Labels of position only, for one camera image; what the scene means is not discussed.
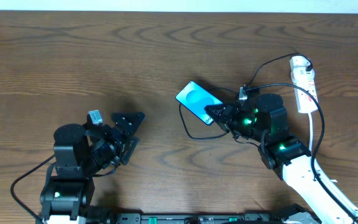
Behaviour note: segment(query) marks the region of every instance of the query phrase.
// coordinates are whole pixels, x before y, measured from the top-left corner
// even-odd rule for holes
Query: green led light
[[[252,121],[250,119],[245,119],[244,120],[244,124],[250,124],[250,123],[252,123]]]

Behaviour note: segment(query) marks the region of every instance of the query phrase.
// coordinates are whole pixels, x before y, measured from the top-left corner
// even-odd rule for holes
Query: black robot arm
[[[115,170],[128,163],[139,142],[134,134],[144,118],[143,113],[113,114],[116,125],[112,128],[103,125],[99,111],[90,111],[85,124],[58,128],[53,135],[57,176],[47,178],[41,193],[42,219],[59,219],[49,223],[86,220],[94,192],[93,177],[110,165]]]
[[[262,162],[280,179],[282,167],[310,150],[294,135],[287,124],[287,110],[280,95],[259,94],[259,91],[240,89],[239,99],[233,103],[206,106],[210,117],[234,139],[239,137],[260,142],[258,147]]]

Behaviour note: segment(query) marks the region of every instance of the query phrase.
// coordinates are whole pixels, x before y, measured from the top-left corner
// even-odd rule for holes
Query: white cable
[[[309,116],[309,128],[310,128],[309,150],[311,151],[313,145],[313,120],[311,119],[311,113],[308,113],[308,116]]]

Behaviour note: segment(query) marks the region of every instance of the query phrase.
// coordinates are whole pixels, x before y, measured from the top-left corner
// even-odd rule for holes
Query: smartphone
[[[205,106],[220,105],[222,102],[208,93],[195,82],[191,81],[177,94],[177,100],[206,125],[211,125],[214,120],[205,112]]]

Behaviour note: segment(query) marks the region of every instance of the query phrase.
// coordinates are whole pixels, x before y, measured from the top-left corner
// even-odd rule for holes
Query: white wall
[[[358,0],[0,0],[0,10],[358,13]]]

